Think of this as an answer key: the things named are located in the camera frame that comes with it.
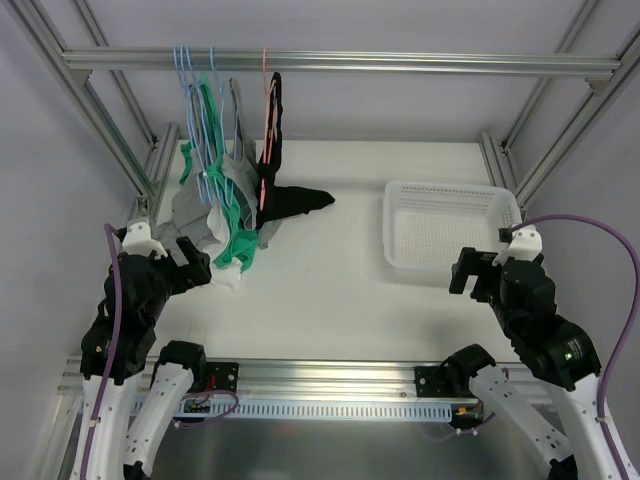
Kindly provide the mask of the green tank top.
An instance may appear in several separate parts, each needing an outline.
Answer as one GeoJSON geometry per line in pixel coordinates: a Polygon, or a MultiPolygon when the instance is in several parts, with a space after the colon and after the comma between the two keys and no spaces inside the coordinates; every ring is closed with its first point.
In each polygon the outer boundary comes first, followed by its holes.
{"type": "Polygon", "coordinates": [[[189,141],[180,147],[180,183],[194,183],[196,205],[205,210],[212,263],[224,269],[236,260],[245,272],[258,249],[256,147],[245,129],[236,79],[218,90],[205,73],[188,85],[189,141]]]}

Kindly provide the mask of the light blue wire hanger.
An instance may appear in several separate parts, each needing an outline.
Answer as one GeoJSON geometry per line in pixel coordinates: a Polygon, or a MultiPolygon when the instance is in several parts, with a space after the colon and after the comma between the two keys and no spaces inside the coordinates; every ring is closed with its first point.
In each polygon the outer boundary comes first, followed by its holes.
{"type": "MultiPolygon", "coordinates": [[[[224,92],[224,82],[221,80],[220,74],[218,73],[216,58],[215,58],[215,46],[212,45],[209,52],[209,60],[210,67],[213,73],[218,91],[219,91],[219,114],[218,114],[218,125],[220,131],[220,147],[222,153],[219,154],[218,163],[223,163],[223,158],[227,154],[227,146],[226,146],[226,135],[225,135],[225,121],[224,121],[224,112],[225,112],[225,92],[224,92]]],[[[223,181],[223,201],[227,207],[231,207],[233,205],[234,199],[234,184],[233,182],[225,177],[223,181]]]]}

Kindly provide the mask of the black tank top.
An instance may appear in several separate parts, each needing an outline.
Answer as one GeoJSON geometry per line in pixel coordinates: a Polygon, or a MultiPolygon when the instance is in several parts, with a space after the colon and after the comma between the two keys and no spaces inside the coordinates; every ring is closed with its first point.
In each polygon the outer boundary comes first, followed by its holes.
{"type": "MultiPolygon", "coordinates": [[[[282,106],[282,92],[281,92],[281,117],[280,117],[281,137],[279,141],[279,144],[281,145],[281,149],[280,149],[280,155],[279,155],[279,169],[276,172],[276,176],[281,168],[282,160],[283,160],[282,116],[283,116],[283,106],[282,106]]],[[[257,163],[258,186],[256,187],[257,199],[258,199],[258,188],[259,188],[259,181],[260,181],[259,172],[258,172],[258,163],[257,163]]],[[[276,176],[275,176],[274,189],[272,190],[272,193],[274,194],[274,197],[273,197],[274,204],[273,204],[273,209],[270,211],[269,220],[267,222],[284,220],[284,219],[302,215],[302,214],[309,214],[312,211],[324,209],[325,207],[328,207],[335,202],[335,198],[330,193],[323,190],[310,189],[310,188],[305,188],[301,186],[279,186],[276,184],[276,176]]],[[[261,229],[266,223],[264,223],[262,226],[259,225],[258,207],[257,207],[257,227],[261,229]]]]}

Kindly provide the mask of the blue hanger of green top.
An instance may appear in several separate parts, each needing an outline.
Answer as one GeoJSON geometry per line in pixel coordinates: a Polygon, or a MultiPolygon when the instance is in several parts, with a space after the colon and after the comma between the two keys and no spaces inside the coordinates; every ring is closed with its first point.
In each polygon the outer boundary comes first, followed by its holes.
{"type": "Polygon", "coordinates": [[[200,171],[196,174],[198,183],[198,191],[203,204],[213,208],[219,199],[216,192],[216,186],[209,179],[207,168],[213,164],[213,154],[209,140],[209,127],[207,122],[207,114],[205,102],[202,95],[201,83],[198,75],[193,69],[191,53],[188,46],[182,47],[184,62],[191,75],[190,95],[192,100],[192,127],[194,139],[197,142],[196,150],[200,161],[200,171]]]}

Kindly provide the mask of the pink wire hanger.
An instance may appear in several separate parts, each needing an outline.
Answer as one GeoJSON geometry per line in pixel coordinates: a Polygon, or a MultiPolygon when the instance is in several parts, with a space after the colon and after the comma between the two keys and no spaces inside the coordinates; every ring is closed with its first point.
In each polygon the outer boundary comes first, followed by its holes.
{"type": "Polygon", "coordinates": [[[258,223],[262,226],[269,220],[270,211],[273,209],[276,172],[279,169],[279,155],[281,145],[281,74],[275,71],[271,81],[265,85],[266,107],[264,121],[263,154],[258,163],[259,188],[258,188],[258,223]]]}

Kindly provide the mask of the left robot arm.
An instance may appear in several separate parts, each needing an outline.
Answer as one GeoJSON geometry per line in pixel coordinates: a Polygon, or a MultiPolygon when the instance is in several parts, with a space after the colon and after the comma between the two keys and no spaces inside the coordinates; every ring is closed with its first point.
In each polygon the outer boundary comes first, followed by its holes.
{"type": "Polygon", "coordinates": [[[208,255],[186,237],[177,245],[184,265],[157,249],[112,259],[105,297],[81,342],[83,407],[74,479],[150,478],[181,400],[207,382],[203,346],[171,341],[161,350],[139,413],[131,413],[169,298],[211,280],[208,255]]]}

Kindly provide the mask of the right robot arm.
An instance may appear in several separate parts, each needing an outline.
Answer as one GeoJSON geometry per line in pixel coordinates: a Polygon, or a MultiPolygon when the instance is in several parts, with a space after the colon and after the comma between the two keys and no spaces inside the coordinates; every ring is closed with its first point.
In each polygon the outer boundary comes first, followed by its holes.
{"type": "Polygon", "coordinates": [[[603,375],[593,342],[578,325],[557,313],[555,285],[542,259],[510,258],[462,249],[452,267],[449,291],[463,292],[469,277],[472,299],[488,304],[520,361],[541,382],[562,423],[551,425],[511,385],[494,358],[473,344],[444,363],[448,388],[475,396],[502,420],[536,462],[545,479],[636,479],[607,406],[598,403],[603,375]]]}

